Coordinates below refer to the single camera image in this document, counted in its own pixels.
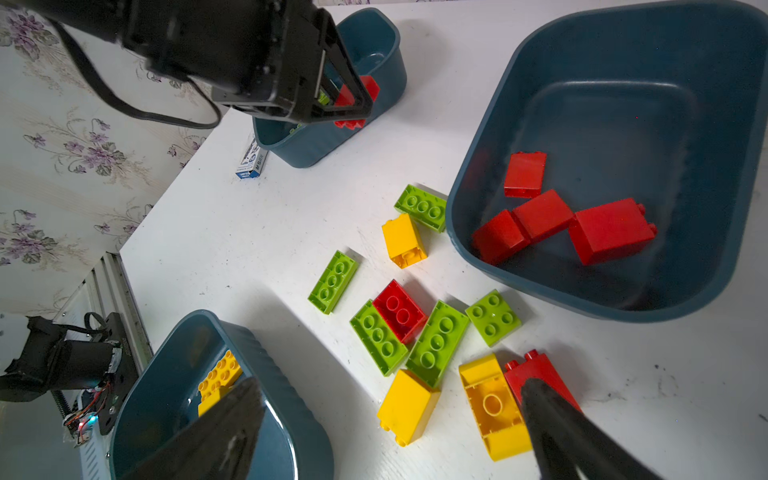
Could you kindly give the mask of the green lego brick under red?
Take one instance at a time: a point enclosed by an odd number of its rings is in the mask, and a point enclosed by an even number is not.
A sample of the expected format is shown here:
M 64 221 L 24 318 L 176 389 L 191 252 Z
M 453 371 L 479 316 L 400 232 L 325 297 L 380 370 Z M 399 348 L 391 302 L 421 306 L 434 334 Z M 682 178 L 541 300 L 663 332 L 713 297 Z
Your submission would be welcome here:
M 396 371 L 408 356 L 408 347 L 395 336 L 371 300 L 350 320 L 350 325 L 383 376 Z

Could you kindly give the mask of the marker pen box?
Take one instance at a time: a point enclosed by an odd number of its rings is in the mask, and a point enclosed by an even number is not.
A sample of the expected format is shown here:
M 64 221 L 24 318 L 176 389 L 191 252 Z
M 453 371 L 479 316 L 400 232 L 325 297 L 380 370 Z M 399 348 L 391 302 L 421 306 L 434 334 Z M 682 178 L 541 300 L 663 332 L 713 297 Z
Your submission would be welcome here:
M 238 165 L 235 175 L 239 179 L 258 178 L 263 171 L 269 151 L 262 148 L 253 139 L 242 161 Z

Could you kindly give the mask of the red lego brick large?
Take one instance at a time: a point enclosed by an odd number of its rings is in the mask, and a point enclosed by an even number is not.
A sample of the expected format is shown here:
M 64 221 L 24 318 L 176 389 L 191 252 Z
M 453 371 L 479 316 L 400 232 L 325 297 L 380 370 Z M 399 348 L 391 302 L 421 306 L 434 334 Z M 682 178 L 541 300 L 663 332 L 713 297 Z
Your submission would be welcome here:
M 642 251 L 658 229 L 645 207 L 627 198 L 576 212 L 568 233 L 584 266 L 622 259 Z

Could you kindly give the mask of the red lego brick joined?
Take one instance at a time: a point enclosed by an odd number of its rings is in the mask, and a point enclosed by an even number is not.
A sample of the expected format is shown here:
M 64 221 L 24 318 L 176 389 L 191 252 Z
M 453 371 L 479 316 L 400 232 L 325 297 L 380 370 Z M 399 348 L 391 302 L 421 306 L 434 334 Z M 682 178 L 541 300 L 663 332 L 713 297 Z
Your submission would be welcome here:
M 566 230 L 574 212 L 555 190 L 549 190 L 511 211 L 532 244 Z

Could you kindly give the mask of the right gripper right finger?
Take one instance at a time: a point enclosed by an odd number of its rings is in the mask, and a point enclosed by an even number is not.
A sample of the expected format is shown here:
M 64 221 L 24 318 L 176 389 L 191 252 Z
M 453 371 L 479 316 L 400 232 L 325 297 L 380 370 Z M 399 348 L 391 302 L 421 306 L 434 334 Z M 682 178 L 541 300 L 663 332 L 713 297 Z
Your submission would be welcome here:
M 522 414 L 543 479 L 657 479 L 541 379 L 521 388 Z

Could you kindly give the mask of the long yellow lego brick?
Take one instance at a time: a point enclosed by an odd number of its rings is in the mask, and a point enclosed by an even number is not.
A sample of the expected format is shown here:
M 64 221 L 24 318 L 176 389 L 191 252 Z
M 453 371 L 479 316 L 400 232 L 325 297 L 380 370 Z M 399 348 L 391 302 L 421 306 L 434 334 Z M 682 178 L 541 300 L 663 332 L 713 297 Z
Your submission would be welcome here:
M 242 375 L 242 367 L 231 350 L 227 350 L 198 386 L 201 401 L 225 395 Z

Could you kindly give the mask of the yellow lego brick front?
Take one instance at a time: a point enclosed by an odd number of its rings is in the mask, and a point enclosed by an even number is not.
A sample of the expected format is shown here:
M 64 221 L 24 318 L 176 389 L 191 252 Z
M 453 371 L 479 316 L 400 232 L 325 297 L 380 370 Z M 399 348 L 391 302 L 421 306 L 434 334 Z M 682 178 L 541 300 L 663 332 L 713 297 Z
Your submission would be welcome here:
M 377 413 L 380 427 L 392 432 L 400 447 L 410 445 L 424 433 L 440 395 L 413 372 L 398 370 Z

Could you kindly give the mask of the small yellow lego brick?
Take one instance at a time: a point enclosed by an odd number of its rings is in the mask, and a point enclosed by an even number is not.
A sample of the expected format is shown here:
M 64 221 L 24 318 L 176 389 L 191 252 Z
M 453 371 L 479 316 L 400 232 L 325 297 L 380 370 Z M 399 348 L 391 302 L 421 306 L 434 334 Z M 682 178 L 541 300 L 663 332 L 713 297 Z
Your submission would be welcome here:
M 220 390 L 216 390 L 210 394 L 207 394 L 198 405 L 198 416 L 201 417 L 214 405 L 216 405 L 222 398 Z

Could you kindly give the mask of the teal bin front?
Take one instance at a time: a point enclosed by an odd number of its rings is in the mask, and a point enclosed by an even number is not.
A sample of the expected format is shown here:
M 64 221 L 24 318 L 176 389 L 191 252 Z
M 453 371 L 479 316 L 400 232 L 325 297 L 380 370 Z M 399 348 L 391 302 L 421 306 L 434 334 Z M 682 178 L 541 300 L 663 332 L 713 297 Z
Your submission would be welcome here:
M 281 369 L 250 330 L 208 310 L 179 321 L 130 391 L 111 440 L 113 477 L 128 473 L 197 420 L 198 386 L 227 352 L 244 378 L 258 380 L 266 410 L 249 478 L 333 478 L 328 435 Z

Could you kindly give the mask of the small green lego right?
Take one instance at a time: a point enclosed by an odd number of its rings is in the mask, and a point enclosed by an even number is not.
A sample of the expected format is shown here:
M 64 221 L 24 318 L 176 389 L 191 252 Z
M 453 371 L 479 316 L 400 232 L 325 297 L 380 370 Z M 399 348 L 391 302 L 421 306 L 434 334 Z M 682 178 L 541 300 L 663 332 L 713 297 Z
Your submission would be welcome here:
M 522 321 L 498 290 L 470 305 L 466 315 L 488 347 L 493 347 L 522 326 Z

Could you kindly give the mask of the red lego brick back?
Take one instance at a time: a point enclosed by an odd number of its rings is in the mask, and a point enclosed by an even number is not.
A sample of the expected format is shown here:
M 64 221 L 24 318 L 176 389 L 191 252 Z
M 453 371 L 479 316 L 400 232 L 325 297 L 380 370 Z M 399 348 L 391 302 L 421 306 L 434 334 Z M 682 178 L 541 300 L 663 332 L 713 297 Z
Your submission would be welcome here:
M 540 195 L 546 160 L 544 152 L 511 154 L 504 180 L 505 196 L 531 199 Z

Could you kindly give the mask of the yellow lego brick centre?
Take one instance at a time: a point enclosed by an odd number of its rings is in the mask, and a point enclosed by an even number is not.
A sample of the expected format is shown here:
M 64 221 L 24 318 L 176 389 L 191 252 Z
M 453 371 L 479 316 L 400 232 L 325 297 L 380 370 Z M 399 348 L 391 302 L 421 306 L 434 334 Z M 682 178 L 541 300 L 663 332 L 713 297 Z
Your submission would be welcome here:
M 387 221 L 382 226 L 388 257 L 405 269 L 428 258 L 419 231 L 407 213 Z

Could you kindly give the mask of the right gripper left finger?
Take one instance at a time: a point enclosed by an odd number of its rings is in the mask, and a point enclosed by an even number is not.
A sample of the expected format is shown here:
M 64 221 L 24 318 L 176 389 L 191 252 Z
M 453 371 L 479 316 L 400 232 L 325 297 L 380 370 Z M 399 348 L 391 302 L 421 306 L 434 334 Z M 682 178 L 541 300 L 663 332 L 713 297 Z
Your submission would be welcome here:
M 125 479 L 245 479 L 266 408 L 248 377 L 202 417 L 132 468 Z

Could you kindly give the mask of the teal bin back right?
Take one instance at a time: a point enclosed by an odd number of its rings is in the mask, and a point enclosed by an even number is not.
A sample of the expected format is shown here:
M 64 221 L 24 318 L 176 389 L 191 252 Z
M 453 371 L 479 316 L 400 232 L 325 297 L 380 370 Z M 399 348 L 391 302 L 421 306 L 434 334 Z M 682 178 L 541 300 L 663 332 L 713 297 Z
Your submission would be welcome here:
M 735 1 L 591 10 L 529 34 L 511 57 L 448 199 L 458 253 L 491 278 L 593 318 L 689 315 L 736 267 L 767 126 L 767 16 Z M 657 236 L 583 265 L 564 233 L 493 266 L 472 235 L 516 201 L 509 157 L 547 156 L 546 189 L 574 210 L 631 198 Z

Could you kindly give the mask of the green lego brick back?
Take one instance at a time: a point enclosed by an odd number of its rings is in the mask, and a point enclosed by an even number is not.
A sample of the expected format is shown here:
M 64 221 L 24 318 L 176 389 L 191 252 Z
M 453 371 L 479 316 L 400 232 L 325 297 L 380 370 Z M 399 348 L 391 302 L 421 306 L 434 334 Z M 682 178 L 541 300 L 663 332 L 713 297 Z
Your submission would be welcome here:
M 435 232 L 443 233 L 446 229 L 447 201 L 421 188 L 407 185 L 394 208 Z

